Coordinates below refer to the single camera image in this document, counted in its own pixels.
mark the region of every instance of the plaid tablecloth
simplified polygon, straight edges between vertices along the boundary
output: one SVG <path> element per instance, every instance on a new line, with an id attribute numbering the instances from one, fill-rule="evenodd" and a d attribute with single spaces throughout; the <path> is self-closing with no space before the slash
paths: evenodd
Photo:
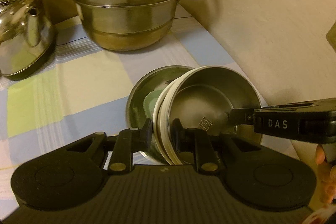
<path id="1" fill-rule="evenodd" d="M 97 131 L 118 134 L 126 128 L 131 89 L 151 70 L 222 65 L 245 75 L 181 6 L 167 36 L 133 52 L 97 46 L 78 17 L 57 28 L 55 53 L 43 68 L 19 82 L 0 78 L 0 219 L 17 207 L 10 179 L 18 165 Z M 264 138 L 263 144 L 296 157 L 287 140 Z M 151 162 L 136 153 L 134 163 Z"/>

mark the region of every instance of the stainless steel kettle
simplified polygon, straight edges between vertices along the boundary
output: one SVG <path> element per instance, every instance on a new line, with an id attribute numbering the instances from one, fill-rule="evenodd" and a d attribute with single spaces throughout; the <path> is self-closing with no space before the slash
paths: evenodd
<path id="1" fill-rule="evenodd" d="M 0 0 L 0 71 L 21 80 L 39 69 L 55 49 L 56 30 L 42 0 Z"/>

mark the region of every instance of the green square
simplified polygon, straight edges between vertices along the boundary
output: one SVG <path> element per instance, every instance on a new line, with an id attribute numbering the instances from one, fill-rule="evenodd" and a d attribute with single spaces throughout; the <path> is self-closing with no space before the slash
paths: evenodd
<path id="1" fill-rule="evenodd" d="M 56 70 L 22 80 L 8 88 L 8 137 L 63 119 Z"/>

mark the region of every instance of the ribbed black surface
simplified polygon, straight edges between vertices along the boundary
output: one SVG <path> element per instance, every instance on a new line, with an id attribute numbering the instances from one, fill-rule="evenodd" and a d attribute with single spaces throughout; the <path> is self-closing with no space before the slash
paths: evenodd
<path id="1" fill-rule="evenodd" d="M 298 224 L 311 211 L 264 212 L 234 199 L 214 176 L 197 174 L 191 165 L 136 165 L 127 175 L 112 176 L 103 190 L 78 207 L 43 212 L 25 206 L 4 224 Z"/>

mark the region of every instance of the human hand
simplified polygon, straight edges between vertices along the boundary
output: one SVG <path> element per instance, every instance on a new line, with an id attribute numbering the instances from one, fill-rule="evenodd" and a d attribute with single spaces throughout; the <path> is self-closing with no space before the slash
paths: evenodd
<path id="1" fill-rule="evenodd" d="M 322 203 L 331 203 L 336 194 L 336 165 L 325 162 L 326 156 L 322 146 L 319 144 L 316 148 L 315 161 L 318 165 L 318 178 L 322 183 L 322 192 L 320 201 Z"/>

